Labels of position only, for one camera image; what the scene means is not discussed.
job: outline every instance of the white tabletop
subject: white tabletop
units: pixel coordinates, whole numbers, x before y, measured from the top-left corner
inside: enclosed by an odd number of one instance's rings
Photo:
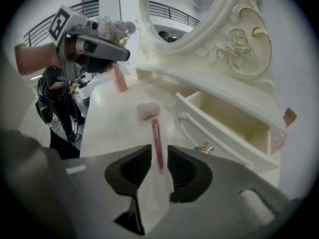
[[[83,132],[81,157],[101,155],[138,145],[152,144],[152,120],[138,119],[137,105],[154,102],[160,106],[159,120],[163,146],[173,144],[175,94],[187,95],[181,89],[160,79],[138,81],[126,76],[128,90],[117,93],[113,81],[97,86],[91,95]],[[274,155],[280,159],[280,153]],[[278,186],[280,169],[260,176]]]

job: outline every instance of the makeup sponge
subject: makeup sponge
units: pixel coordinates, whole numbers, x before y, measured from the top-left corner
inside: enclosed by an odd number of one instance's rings
[[[158,115],[160,112],[160,106],[155,103],[138,104],[138,115],[140,120],[147,120],[150,117]]]

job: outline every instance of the open drawer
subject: open drawer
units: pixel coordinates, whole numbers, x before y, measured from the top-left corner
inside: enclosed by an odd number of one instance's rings
[[[213,155],[244,164],[256,173],[273,170],[270,128],[236,106],[205,92],[176,94],[174,143],[195,148],[211,143]]]

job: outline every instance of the purple flowers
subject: purple flowers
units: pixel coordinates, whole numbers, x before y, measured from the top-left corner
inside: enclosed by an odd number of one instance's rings
[[[131,35],[134,34],[136,31],[136,26],[133,22],[126,21],[125,22],[125,29],[127,31],[127,34]]]
[[[112,30],[117,36],[126,34],[126,25],[122,20],[118,20],[112,23]]]
[[[125,46],[130,35],[136,32],[133,22],[118,20],[112,22],[109,17],[99,19],[99,37],[108,41]]]

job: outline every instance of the pink object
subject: pink object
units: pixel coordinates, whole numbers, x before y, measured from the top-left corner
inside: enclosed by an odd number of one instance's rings
[[[286,130],[284,132],[279,132],[274,129],[270,131],[270,137],[271,137],[270,153],[271,154],[276,153],[278,150],[280,150],[284,146],[287,140],[288,127],[296,120],[297,115],[294,113],[292,109],[288,108],[283,118],[286,123]]]
[[[154,134],[154,142],[155,142],[155,150],[158,157],[158,164],[159,170],[163,172],[164,169],[164,160],[163,160],[163,152],[161,148],[161,141],[160,141],[160,124],[157,119],[152,120],[153,126],[153,134]]]
[[[114,82],[114,86],[116,90],[118,92],[126,91],[128,89],[128,86],[126,85],[124,75],[118,63],[113,65],[112,74],[113,74],[113,82]]]

